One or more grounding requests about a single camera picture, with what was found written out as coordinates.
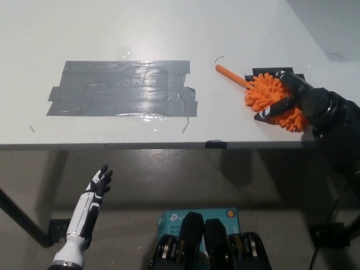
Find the table surface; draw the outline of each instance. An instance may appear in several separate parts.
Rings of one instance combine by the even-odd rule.
[[[360,1],[35,0],[0,4],[0,147],[228,147],[301,144],[260,123],[244,90],[215,71],[291,66],[360,104]],[[197,117],[46,116],[67,60],[190,60]]]

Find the black cable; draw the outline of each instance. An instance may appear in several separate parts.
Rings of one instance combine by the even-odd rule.
[[[326,217],[326,221],[325,221],[325,225],[328,225],[328,223],[330,222],[332,215],[334,214],[334,211],[336,210],[336,208],[339,206],[341,200],[343,199],[343,197],[345,196],[347,189],[349,187],[349,184],[347,183],[344,187],[343,192],[339,195],[339,197],[337,198],[337,200],[335,201],[334,205],[332,206],[330,212],[328,213],[327,217]],[[313,256],[311,257],[311,262],[310,262],[310,266],[309,266],[309,270],[313,269],[317,254],[319,252],[319,248],[316,247],[313,253]]]

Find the blue box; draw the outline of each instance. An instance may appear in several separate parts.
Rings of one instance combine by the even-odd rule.
[[[190,211],[202,214],[204,222],[207,219],[218,218],[224,224],[228,235],[232,233],[240,233],[239,220],[237,218],[236,208],[211,208],[211,209],[192,209],[192,210],[174,210],[166,211],[164,215],[159,219],[158,237],[162,235],[175,235],[178,236],[182,224],[182,219]],[[199,248],[199,252],[208,257],[205,248],[204,237]]]

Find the gray duct tape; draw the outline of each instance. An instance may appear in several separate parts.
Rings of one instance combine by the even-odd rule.
[[[119,104],[118,102],[98,101],[53,101],[47,115],[52,116],[120,116],[120,115],[161,115],[194,117],[197,101],[137,101]]]
[[[66,89],[53,87],[49,101],[194,101],[195,91],[182,87],[170,91],[166,87],[89,87],[81,89]]]
[[[173,74],[190,73],[189,61],[67,61],[63,74]]]
[[[196,116],[196,92],[183,86],[189,72],[189,61],[67,61],[47,115]]]
[[[60,87],[78,88],[90,86],[117,87],[183,87],[185,74],[64,74],[60,80]]]

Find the gray floor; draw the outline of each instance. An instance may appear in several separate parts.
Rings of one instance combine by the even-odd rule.
[[[317,150],[127,150],[0,152],[1,187],[43,228],[70,217],[104,163],[114,171],[87,270],[146,269],[164,209],[236,206],[242,231],[260,234],[273,269],[308,269],[308,223],[323,222],[344,180]],[[358,204],[348,192],[337,220]],[[46,269],[56,244],[42,249],[0,212],[1,269]],[[325,250],[314,269],[360,269],[358,240]]]

